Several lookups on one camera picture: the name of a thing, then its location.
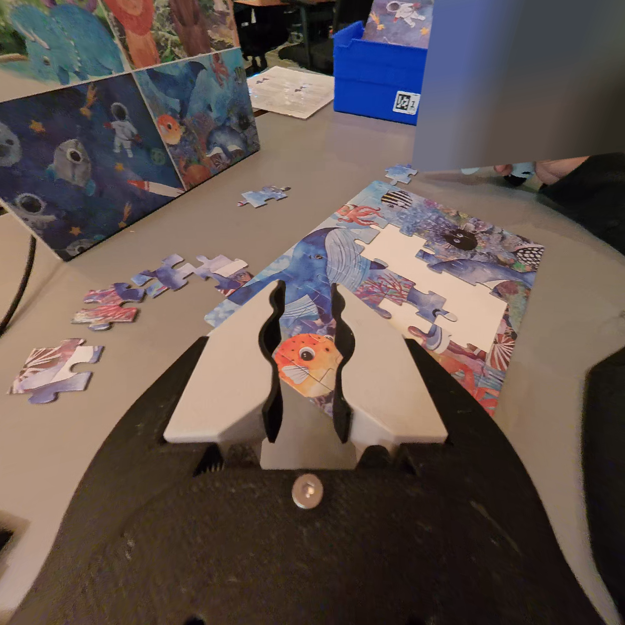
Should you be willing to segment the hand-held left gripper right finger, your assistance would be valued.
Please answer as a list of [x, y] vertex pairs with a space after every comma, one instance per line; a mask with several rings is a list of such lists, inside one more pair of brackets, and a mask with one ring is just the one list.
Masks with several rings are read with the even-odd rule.
[[410, 352], [418, 345], [343, 285], [331, 292], [341, 356], [332, 419], [340, 441], [359, 454], [370, 446], [393, 454], [402, 444], [444, 443], [448, 431]]

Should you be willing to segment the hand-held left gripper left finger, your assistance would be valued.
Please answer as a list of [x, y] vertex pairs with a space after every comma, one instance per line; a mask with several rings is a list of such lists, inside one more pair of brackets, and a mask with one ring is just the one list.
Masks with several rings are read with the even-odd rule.
[[283, 396], [272, 358], [281, 339], [285, 282], [271, 281], [207, 337], [164, 430], [169, 443], [275, 443]]

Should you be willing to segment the pink purple coral puzzle piece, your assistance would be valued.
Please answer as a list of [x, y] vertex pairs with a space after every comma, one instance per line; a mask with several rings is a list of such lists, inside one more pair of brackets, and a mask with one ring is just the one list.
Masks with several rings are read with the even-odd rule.
[[127, 303], [140, 303], [146, 290], [132, 287], [128, 283], [113, 283], [105, 289], [90, 290], [84, 296], [85, 304], [94, 308], [82, 308], [74, 313], [72, 324], [87, 324], [91, 331], [107, 331], [113, 324], [133, 323], [139, 314], [138, 308], [126, 308]]

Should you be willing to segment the assembled sea jigsaw puzzle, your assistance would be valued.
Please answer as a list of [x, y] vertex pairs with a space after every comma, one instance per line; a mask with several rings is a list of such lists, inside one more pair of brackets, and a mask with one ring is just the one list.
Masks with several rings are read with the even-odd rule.
[[331, 286], [342, 285], [418, 343], [491, 416], [544, 246], [375, 181], [205, 316], [219, 326], [285, 283], [280, 377], [332, 414], [340, 355]]

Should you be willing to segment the person's right forearm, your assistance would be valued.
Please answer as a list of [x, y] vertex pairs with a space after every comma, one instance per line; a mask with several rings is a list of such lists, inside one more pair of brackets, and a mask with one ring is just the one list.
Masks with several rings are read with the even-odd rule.
[[624, 253], [624, 153], [585, 159], [539, 193], [567, 218]]

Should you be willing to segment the person's right hand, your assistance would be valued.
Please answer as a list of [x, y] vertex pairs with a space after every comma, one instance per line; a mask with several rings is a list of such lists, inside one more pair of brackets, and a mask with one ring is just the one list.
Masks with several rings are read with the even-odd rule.
[[534, 163], [535, 175], [544, 185], [551, 185], [578, 168], [589, 157], [569, 158], [563, 160], [537, 160]]

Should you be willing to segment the striped white purple puzzle piece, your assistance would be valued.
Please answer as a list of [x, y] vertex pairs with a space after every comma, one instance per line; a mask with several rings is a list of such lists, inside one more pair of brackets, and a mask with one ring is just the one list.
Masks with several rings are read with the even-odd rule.
[[196, 259], [200, 264], [194, 270], [195, 275], [204, 280], [214, 280], [215, 289], [225, 297], [232, 295], [254, 277], [248, 270], [247, 262], [241, 259], [232, 260], [223, 254], [211, 259], [198, 255]]

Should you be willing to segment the purple blue puzzle piece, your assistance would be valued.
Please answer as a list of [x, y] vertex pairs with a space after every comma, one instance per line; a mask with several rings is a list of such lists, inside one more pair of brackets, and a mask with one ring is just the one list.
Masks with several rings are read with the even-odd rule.
[[160, 294], [178, 289], [187, 285], [187, 277], [195, 273], [196, 267], [184, 262], [179, 254], [172, 254], [160, 262], [155, 270], [143, 270], [131, 277], [131, 281], [145, 290], [149, 298], [156, 298]]

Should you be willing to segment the white purple leaf puzzle piece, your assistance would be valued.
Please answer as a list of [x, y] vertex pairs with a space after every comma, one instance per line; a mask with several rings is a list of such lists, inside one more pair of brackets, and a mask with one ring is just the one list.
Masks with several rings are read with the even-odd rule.
[[78, 364], [99, 362], [104, 346], [87, 345], [81, 338], [69, 338], [51, 348], [34, 348], [7, 390], [9, 395], [28, 395], [30, 404], [46, 404], [60, 393], [85, 391], [91, 371], [74, 372]]

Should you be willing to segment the blue plastic bin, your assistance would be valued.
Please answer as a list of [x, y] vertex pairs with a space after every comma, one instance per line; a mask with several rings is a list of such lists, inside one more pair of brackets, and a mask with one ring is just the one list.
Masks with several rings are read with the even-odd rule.
[[336, 112], [415, 126], [427, 50], [368, 41], [356, 21], [333, 35]]

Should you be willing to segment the blue white puzzle piece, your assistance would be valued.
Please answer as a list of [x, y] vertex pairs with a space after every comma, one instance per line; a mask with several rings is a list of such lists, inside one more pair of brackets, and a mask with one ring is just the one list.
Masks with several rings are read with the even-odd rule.
[[246, 204], [249, 204], [255, 208], [265, 206], [267, 201], [270, 199], [275, 199], [277, 201], [281, 199], [287, 198], [287, 192], [290, 191], [291, 188], [289, 186], [286, 187], [278, 187], [278, 186], [264, 186], [262, 189], [257, 191], [247, 191], [243, 192], [241, 195], [243, 200], [237, 203], [237, 206], [242, 207]]

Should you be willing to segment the space themed puzzle board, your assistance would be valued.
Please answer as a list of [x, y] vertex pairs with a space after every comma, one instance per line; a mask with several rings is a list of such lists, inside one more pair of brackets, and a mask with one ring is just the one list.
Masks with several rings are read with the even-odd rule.
[[427, 49], [434, 1], [373, 1], [363, 40]]

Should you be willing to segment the instruction sheet in plastic sleeve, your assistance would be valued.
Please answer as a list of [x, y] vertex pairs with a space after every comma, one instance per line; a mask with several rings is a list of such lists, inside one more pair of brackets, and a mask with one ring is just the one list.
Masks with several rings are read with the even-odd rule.
[[306, 120], [334, 99], [334, 78], [286, 67], [271, 67], [247, 79], [256, 111]]

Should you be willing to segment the illustrated puzzle box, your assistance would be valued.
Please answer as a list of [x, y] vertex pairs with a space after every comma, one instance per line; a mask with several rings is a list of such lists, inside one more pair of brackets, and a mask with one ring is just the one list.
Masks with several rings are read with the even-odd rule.
[[62, 260], [259, 148], [232, 1], [1, 1], [1, 212]]

